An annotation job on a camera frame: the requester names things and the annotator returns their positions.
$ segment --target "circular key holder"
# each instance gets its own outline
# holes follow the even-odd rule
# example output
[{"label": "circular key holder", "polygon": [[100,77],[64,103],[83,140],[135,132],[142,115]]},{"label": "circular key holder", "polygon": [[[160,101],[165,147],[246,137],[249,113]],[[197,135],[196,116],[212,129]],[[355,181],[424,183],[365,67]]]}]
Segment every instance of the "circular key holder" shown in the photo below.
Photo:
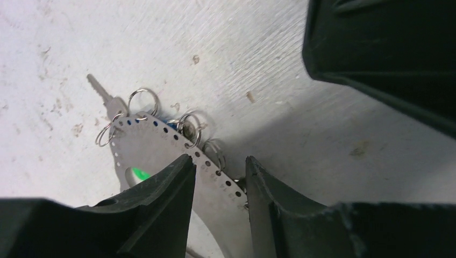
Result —
[{"label": "circular key holder", "polygon": [[111,142],[112,138],[114,138],[116,135],[116,132],[118,130],[117,127],[113,127],[114,130],[109,133],[109,138],[105,143],[102,144],[101,139],[103,138],[104,134],[108,131],[108,129],[112,126],[112,123],[121,116],[125,116],[125,114],[119,113],[119,114],[115,115],[114,118],[112,119],[112,121],[109,122],[103,129],[101,129],[101,131],[97,135],[97,138],[95,138],[95,144],[97,144],[100,147],[104,147]]},{"label": "circular key holder", "polygon": [[[154,92],[153,90],[147,89],[147,88],[142,88],[142,89],[135,90],[133,93],[130,94],[130,96],[129,96],[129,101],[128,101],[128,105],[127,105],[127,108],[128,108],[129,113],[128,113],[127,116],[129,116],[130,113],[131,113],[131,109],[130,109],[131,100],[133,99],[133,97],[134,97],[136,94],[141,93],[141,92],[147,92],[147,93],[149,93],[150,95],[152,95],[152,97],[154,98],[155,104],[154,104],[154,109],[153,109],[152,112],[151,112],[151,115],[156,116],[156,114],[158,113],[159,108],[160,108],[160,101],[159,101],[159,99],[158,99],[157,94],[155,94],[155,92]],[[142,116],[142,117],[139,117],[139,118],[137,118],[137,119],[138,119],[138,120],[145,120],[145,117]]]},{"label": "circular key holder", "polygon": [[226,160],[220,146],[213,140],[207,140],[203,143],[203,147],[201,148],[201,150],[207,155],[208,149],[212,150],[213,154],[215,155],[220,171],[225,170]]},{"label": "circular key holder", "polygon": [[170,125],[146,112],[146,120],[120,117],[110,131],[116,174],[121,191],[137,182],[126,174],[154,176],[182,154],[196,165],[193,211],[201,218],[226,258],[253,257],[247,196],[204,152]]}]

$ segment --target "key blade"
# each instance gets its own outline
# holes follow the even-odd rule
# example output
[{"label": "key blade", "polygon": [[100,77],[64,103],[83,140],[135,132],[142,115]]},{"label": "key blade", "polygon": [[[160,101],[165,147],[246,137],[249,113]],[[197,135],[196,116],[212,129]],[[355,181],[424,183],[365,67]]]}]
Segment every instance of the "key blade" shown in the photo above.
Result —
[{"label": "key blade", "polygon": [[106,92],[103,86],[101,86],[92,74],[87,75],[87,80],[89,80],[92,88],[103,98],[103,104],[106,106],[106,104],[113,99],[112,96]]}]

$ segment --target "black plastic part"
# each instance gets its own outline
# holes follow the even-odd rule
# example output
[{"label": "black plastic part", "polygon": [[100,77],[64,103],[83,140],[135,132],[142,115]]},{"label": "black plastic part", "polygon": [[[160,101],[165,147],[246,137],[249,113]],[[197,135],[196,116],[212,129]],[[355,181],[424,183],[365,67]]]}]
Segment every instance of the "black plastic part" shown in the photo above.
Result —
[{"label": "black plastic part", "polygon": [[456,2],[309,0],[309,75],[456,137]]},{"label": "black plastic part", "polygon": [[246,161],[255,257],[455,257],[456,205],[316,203]]},{"label": "black plastic part", "polygon": [[94,207],[0,200],[0,257],[183,258],[195,173],[191,157],[182,155]]}]

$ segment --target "stain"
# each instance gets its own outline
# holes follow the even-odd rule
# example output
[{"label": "stain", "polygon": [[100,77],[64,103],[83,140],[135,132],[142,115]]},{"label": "stain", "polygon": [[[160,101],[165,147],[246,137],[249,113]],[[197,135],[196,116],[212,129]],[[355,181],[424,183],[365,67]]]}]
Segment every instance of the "stain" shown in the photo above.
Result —
[{"label": "stain", "polygon": [[16,23],[14,23],[11,19],[9,19],[7,16],[5,16],[3,13],[0,12],[0,19],[5,21],[6,24],[8,24],[10,27],[13,28],[20,28]]},{"label": "stain", "polygon": [[54,113],[54,112],[57,113],[57,114],[59,115],[59,117],[62,117],[62,116],[63,116],[62,113],[61,113],[60,110],[59,110],[59,105],[58,105],[58,103],[57,103],[57,104],[54,104],[54,105],[52,106],[52,109],[51,109],[50,112],[51,112],[51,113]]},{"label": "stain", "polygon": [[40,120],[43,122],[43,124],[45,124],[49,128],[49,131],[54,130],[54,127],[52,126],[52,124],[49,123],[49,121],[44,117],[43,112],[40,114]]},{"label": "stain", "polygon": [[355,145],[355,149],[349,155],[355,159],[362,159],[366,155],[367,147],[369,147],[369,141],[361,141]]},{"label": "stain", "polygon": [[73,128],[72,128],[72,132],[73,132],[73,135],[78,138],[79,137],[79,134],[82,132],[82,128],[84,127],[84,125],[82,124],[77,124],[77,125],[74,125]]},{"label": "stain", "polygon": [[246,96],[247,96],[247,98],[248,98],[248,100],[250,102],[255,103],[255,99],[253,98],[253,94],[250,91],[247,92]]},{"label": "stain", "polygon": [[181,109],[181,104],[176,103],[176,104],[174,104],[174,105],[171,105],[170,107],[171,107],[171,108],[175,108],[175,109],[176,109],[176,112],[179,112],[179,110]]},{"label": "stain", "polygon": [[70,26],[71,30],[74,31],[74,27],[73,27],[73,23],[71,22],[70,18],[68,17],[68,15],[64,12],[62,12],[63,16],[65,16],[67,18],[67,21],[68,21],[68,25]]},{"label": "stain", "polygon": [[13,126],[16,129],[17,135],[20,135],[20,128],[16,124],[13,124]]},{"label": "stain", "polygon": [[204,130],[206,129],[206,127],[208,127],[209,125],[207,123],[202,123],[199,127],[201,128],[201,130]]},{"label": "stain", "polygon": [[63,88],[63,87],[65,87],[67,81],[68,81],[68,78],[62,79],[62,81],[60,82],[59,91],[60,91],[60,94],[62,94],[62,96],[63,96],[63,106],[65,106],[65,110],[67,112],[69,112],[71,109],[74,108],[74,106],[71,103],[71,99],[66,95],[65,89]]},{"label": "stain", "polygon": [[379,151],[382,151],[382,150],[384,150],[384,149],[385,149],[387,146],[388,146],[388,144],[384,144],[384,145],[382,145],[382,147],[379,149]]},{"label": "stain", "polygon": [[46,3],[43,6],[38,6],[37,9],[41,12],[41,14],[43,14],[43,16],[46,16],[46,17],[48,17],[52,12],[52,9],[49,6],[49,3]]},{"label": "stain", "polygon": [[43,62],[45,62],[46,59],[49,57],[48,53],[50,50],[51,50],[51,47],[49,47],[46,51],[42,51],[40,53],[40,57],[41,57],[41,59],[43,59]]},{"label": "stain", "polygon": [[199,55],[194,55],[193,56],[193,63],[198,64],[200,62],[200,56]]},{"label": "stain", "polygon": [[56,103],[58,109],[62,109],[62,101],[60,101],[59,98],[57,98],[57,99],[55,100],[55,103]]}]

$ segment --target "dirt speck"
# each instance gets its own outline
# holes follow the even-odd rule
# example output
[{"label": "dirt speck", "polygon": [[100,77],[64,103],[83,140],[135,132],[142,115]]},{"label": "dirt speck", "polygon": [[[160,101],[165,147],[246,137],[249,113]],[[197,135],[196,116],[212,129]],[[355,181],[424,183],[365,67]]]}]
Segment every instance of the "dirt speck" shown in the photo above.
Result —
[{"label": "dirt speck", "polygon": [[369,147],[369,141],[361,141],[355,145],[355,148],[349,153],[355,159],[362,159]]},{"label": "dirt speck", "polygon": [[59,98],[57,98],[57,99],[55,100],[55,103],[56,103],[58,109],[62,109],[62,101],[60,101]]},{"label": "dirt speck", "polygon": [[385,149],[387,146],[388,146],[388,144],[384,144],[384,145],[382,145],[382,147],[380,147],[380,150],[379,150],[379,151],[382,151],[382,150],[384,150],[384,149]]},{"label": "dirt speck", "polygon": [[67,83],[68,81],[68,78],[63,78],[62,81],[60,82],[60,88],[62,88],[63,86],[65,86],[65,84]]},{"label": "dirt speck", "polygon": [[208,127],[209,125],[207,123],[202,123],[199,127],[201,128],[201,130],[204,130],[206,129],[206,127]]},{"label": "dirt speck", "polygon": [[199,55],[194,55],[193,56],[193,63],[198,64],[200,62],[200,56]]},{"label": "dirt speck", "polygon": [[171,107],[171,108],[175,108],[175,109],[176,109],[176,112],[179,112],[179,110],[181,109],[181,104],[176,103],[176,104],[174,104],[174,105],[171,105],[170,107]]},{"label": "dirt speck", "polygon": [[16,125],[16,124],[13,124],[13,126],[14,126],[14,128],[16,129],[16,133],[17,133],[17,135],[20,135],[20,128],[19,128],[19,127],[17,127],[17,125]]},{"label": "dirt speck", "polygon": [[43,59],[43,62],[46,61],[46,59],[49,57],[47,54],[51,50],[51,47],[49,47],[46,51],[42,51],[40,53],[41,58]]},{"label": "dirt speck", "polygon": [[57,104],[54,104],[54,105],[52,106],[52,109],[51,109],[50,112],[51,112],[51,113],[53,113],[53,112],[57,113],[57,114],[59,115],[59,117],[62,117],[62,116],[63,116],[62,113],[61,113],[60,110],[59,110],[58,103],[57,103]]},{"label": "dirt speck", "polygon": [[79,134],[82,132],[83,127],[84,127],[83,124],[77,124],[77,125],[73,126],[72,132],[73,132],[74,137],[76,137],[76,138],[79,137]]},{"label": "dirt speck", "polygon": [[247,96],[247,98],[248,98],[248,100],[250,102],[255,103],[255,99],[253,98],[253,94],[250,91],[247,92],[246,96]]},{"label": "dirt speck", "polygon": [[43,122],[43,124],[45,124],[49,128],[49,131],[54,130],[54,127],[51,125],[51,123],[49,123],[49,121],[43,115],[44,115],[44,113],[42,112],[40,115],[41,122]]}]

